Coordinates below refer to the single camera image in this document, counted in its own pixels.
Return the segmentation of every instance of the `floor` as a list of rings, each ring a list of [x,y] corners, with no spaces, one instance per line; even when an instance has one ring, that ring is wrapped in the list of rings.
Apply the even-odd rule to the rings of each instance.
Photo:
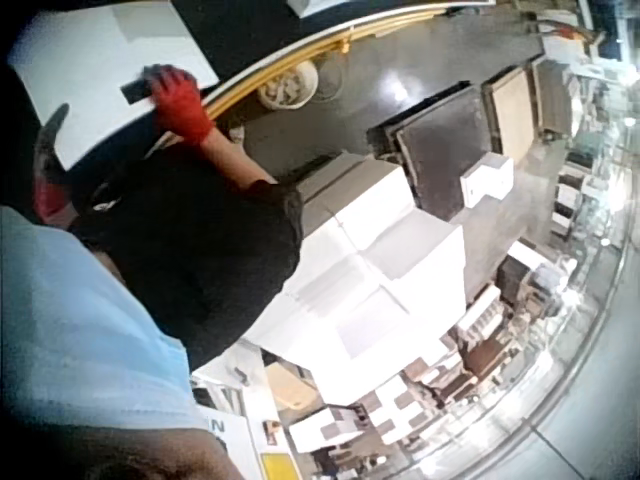
[[[636,216],[636,227],[640,218]],[[540,432],[576,474],[533,436],[483,478],[631,480],[640,476],[640,253],[631,249],[611,315],[567,397]]]
[[[515,11],[485,12],[490,14],[434,18],[358,41],[337,60],[345,62],[345,83],[335,100],[266,112],[249,98],[229,116],[245,123],[247,152],[275,176],[341,150],[370,153],[370,128],[458,81],[482,83],[541,53],[539,39],[524,34]],[[464,226],[467,301],[481,291],[514,240],[527,231],[533,240],[546,240],[539,232],[550,217],[562,151],[556,147],[557,154],[545,161],[534,151],[519,163],[514,189],[504,201],[484,199],[453,219]]]
[[[246,121],[247,152],[276,176],[320,155],[367,154],[369,128],[458,81],[482,83],[541,53],[539,39],[523,34],[514,11],[485,11],[490,14],[436,17],[354,43],[335,100],[296,111],[238,112]]]
[[[544,335],[541,338],[552,338],[550,340],[550,351],[553,360],[546,365],[536,362],[505,397],[502,397],[503,394],[500,391],[494,391],[481,396],[481,399],[473,406],[466,407],[466,409],[459,408],[458,414],[455,415],[460,420],[459,424],[450,423],[447,428],[455,432],[458,427],[470,424],[473,424],[473,426],[462,431],[456,441],[449,442],[444,448],[438,448],[434,454],[428,455],[427,462],[433,466],[428,475],[430,480],[467,478],[460,472],[489,455],[498,445],[506,441],[509,435],[520,426],[521,419],[528,418],[550,393],[562,377],[566,365],[575,357],[586,332],[596,317],[599,305],[604,301],[619,259],[619,252],[616,249],[610,248],[609,253],[611,254],[610,256],[606,254],[601,256],[596,272],[590,275],[590,277],[595,276],[607,279],[607,284],[601,285],[603,287],[602,290],[599,289],[599,283],[589,286],[589,294],[584,295],[581,304],[569,317],[566,327],[563,327],[566,318],[564,315],[547,319],[545,322],[544,329],[549,332],[549,336]],[[561,333],[555,336],[553,335],[555,331],[560,331]],[[536,358],[538,351],[534,349],[532,353],[533,358]],[[544,444],[532,442],[530,438],[523,445],[524,447],[521,448],[527,451],[533,450],[535,447],[545,447]],[[547,452],[545,448],[541,448],[544,455],[540,459],[546,458],[548,453],[553,456],[553,452]],[[533,468],[534,465],[535,463],[524,468],[522,473],[531,475],[526,478],[549,478],[553,480],[573,478],[556,475],[554,470],[551,470],[549,475],[537,476],[539,472]],[[515,470],[509,470],[509,472],[511,476],[493,476],[493,470],[491,470],[482,472],[478,478],[495,478],[496,480],[515,478]]]

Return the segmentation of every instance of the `red glove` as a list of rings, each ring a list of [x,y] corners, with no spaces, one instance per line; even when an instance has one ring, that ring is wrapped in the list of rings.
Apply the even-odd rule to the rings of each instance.
[[[54,149],[56,136],[68,114],[69,104],[58,107],[38,132],[34,149],[33,207],[38,217],[47,225],[51,223],[53,216],[71,203],[65,171]]]
[[[145,69],[161,125],[199,145],[214,127],[200,101],[196,79],[170,65]]]

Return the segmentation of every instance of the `white bowl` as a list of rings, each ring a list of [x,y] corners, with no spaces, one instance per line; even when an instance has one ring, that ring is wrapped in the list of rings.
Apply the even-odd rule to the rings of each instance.
[[[260,103],[270,110],[296,110],[311,100],[311,97],[313,97],[318,89],[318,70],[316,70],[316,66],[312,61],[305,60],[293,67],[292,70],[296,72],[302,81],[298,101],[290,105],[274,102],[267,96],[267,86],[265,84],[258,88]]]

